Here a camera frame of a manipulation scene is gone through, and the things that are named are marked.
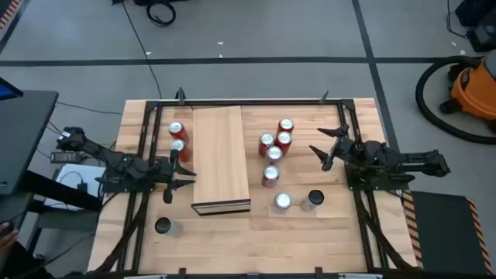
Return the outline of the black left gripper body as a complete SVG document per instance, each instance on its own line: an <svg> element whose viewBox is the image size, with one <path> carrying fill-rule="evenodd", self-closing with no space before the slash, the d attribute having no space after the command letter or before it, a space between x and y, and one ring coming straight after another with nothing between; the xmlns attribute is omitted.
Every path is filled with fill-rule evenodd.
<svg viewBox="0 0 496 279"><path fill-rule="evenodd" d="M173 192L177 190L178 183L175 180L175 168L179 161L179 151L172 150L169 157L159 157L160 175L158 181L166 184L163 200L166 204L171 204L173 201Z"/></svg>

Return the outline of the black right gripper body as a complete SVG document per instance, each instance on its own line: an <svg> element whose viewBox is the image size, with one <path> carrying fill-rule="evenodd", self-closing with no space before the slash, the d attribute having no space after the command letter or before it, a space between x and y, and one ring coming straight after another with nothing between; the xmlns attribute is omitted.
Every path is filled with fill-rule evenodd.
<svg viewBox="0 0 496 279"><path fill-rule="evenodd" d="M348 161L351 157L354 141L348 137L349 126L344 124L340 128L343 129L343 136L334 137L336 140L328 153L329 159L322 163L323 171L329 171L332 168L333 160L336 157L343 161Z"/></svg>

